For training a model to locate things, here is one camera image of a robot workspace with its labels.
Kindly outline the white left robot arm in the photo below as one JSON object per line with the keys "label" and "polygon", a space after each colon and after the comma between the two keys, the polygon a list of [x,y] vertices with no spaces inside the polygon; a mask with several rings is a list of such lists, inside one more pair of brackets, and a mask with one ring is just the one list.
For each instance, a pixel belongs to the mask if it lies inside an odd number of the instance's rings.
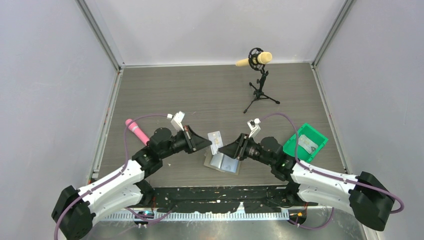
{"label": "white left robot arm", "polygon": [[54,234],[80,240],[100,220],[120,209],[137,204],[148,207],[154,192],[146,178],[163,166],[163,159],[181,151],[192,154],[211,144],[188,125],[176,135],[165,127],[156,129],[147,145],[117,170],[86,186],[69,185],[61,191],[51,214],[56,223]]}

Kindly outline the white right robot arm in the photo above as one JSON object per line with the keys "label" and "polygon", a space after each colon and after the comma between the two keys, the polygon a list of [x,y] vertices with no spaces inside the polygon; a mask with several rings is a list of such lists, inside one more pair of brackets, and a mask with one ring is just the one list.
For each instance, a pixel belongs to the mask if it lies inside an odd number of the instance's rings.
{"label": "white right robot arm", "polygon": [[395,199],[371,173],[343,174],[326,170],[283,151],[283,146],[270,136],[256,143],[242,133],[234,142],[220,147],[219,152],[239,161],[246,158],[263,163],[271,173],[289,186],[285,198],[291,205],[316,203],[342,210],[361,224],[382,232],[394,206]]}

